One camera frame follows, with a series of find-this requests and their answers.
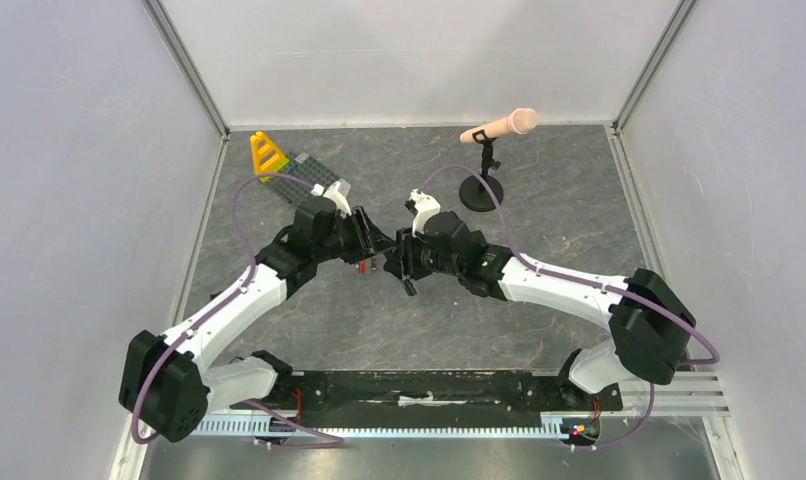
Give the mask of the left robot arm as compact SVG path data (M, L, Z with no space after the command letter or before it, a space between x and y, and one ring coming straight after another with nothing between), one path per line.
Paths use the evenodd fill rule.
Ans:
M291 224L251 255L249 267L226 290L161 334L143 330L127 348L119 403L170 442L189 436L203 418L245 400L280 408L292 398L288 368L265 354L214 366L215 359L262 315L291 298L319 265L357 264L394 245L361 207L311 197Z

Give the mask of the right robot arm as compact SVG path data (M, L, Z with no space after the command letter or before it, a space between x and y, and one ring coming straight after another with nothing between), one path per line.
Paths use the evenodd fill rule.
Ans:
M398 230L384 269L409 295L416 293L415 281L445 274L475 296L545 306L608 330L608 340L572 353L562 367L556 392L570 408L585 406L604 387L626 379L670 384L696 325L652 270L601 276L516 256L487 242L453 212L433 216L421 232Z

